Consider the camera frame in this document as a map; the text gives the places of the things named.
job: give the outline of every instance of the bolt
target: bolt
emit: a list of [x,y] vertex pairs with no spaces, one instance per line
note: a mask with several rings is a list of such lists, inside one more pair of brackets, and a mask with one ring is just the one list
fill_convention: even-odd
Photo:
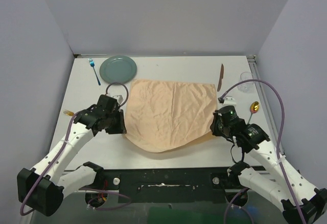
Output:
[[218,185],[219,184],[219,178],[218,177],[213,178],[213,183],[215,185]]
[[121,182],[121,180],[119,178],[114,178],[112,182],[113,182],[113,184],[115,186],[117,186],[117,185],[119,185],[119,183]]

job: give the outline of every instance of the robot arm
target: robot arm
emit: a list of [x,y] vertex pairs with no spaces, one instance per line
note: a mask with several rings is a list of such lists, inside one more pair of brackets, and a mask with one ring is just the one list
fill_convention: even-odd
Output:
[[268,135],[256,124],[245,124],[245,121],[237,116],[234,106],[225,106],[214,112],[211,130],[215,136],[232,140],[274,177],[276,183],[256,173],[242,161],[228,170],[229,179],[233,184],[248,187],[272,202],[283,212],[288,223],[300,223],[300,219],[279,165],[281,161],[306,222],[315,222],[326,211],[327,190],[319,190],[309,183],[284,156],[281,155],[278,160],[276,147]]
[[64,176],[62,174],[79,150],[103,129],[108,134],[126,133],[123,111],[120,110],[116,99],[106,95],[101,95],[96,105],[76,115],[67,141],[63,137],[32,169],[24,168],[19,172],[17,176],[19,201],[25,200],[32,186],[61,150],[56,162],[48,169],[27,199],[28,206],[50,216],[56,212],[63,199],[74,191],[88,185],[99,187],[103,183],[103,168],[91,162]]

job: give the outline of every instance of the gold fork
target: gold fork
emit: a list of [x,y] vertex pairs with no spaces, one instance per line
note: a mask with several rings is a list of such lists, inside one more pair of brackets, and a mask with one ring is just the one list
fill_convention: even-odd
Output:
[[70,111],[70,110],[64,110],[63,113],[65,115],[67,115],[67,116],[70,116],[70,117],[72,117],[74,115],[74,113],[72,111]]

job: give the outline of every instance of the clear drinking glass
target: clear drinking glass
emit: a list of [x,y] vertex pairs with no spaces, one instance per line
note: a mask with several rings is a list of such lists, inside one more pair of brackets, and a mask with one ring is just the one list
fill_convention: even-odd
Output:
[[[240,82],[241,81],[245,81],[245,80],[249,80],[249,79],[253,79],[252,73],[251,72],[243,72],[240,75]],[[253,89],[253,84],[254,82],[246,82],[246,83],[242,83],[240,85],[237,86],[237,88],[239,89],[239,91],[242,91],[244,93],[250,93]]]

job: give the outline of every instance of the green mat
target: green mat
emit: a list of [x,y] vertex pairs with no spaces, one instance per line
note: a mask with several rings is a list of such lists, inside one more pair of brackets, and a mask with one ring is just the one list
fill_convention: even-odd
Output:
[[[223,216],[201,214],[186,210],[151,207],[148,224],[223,224]],[[250,220],[228,217],[228,224],[251,224]]]

